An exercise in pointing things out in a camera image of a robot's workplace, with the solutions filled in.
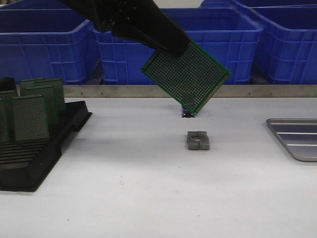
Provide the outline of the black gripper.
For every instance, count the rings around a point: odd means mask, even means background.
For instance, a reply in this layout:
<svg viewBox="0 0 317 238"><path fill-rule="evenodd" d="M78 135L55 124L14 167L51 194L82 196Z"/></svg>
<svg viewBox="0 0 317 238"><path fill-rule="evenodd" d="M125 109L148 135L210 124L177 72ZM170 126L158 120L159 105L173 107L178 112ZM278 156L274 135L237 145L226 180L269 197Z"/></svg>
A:
<svg viewBox="0 0 317 238"><path fill-rule="evenodd" d="M182 56L190 43L184 30L153 0L61 0L100 32L142 43L172 57Z"/></svg>

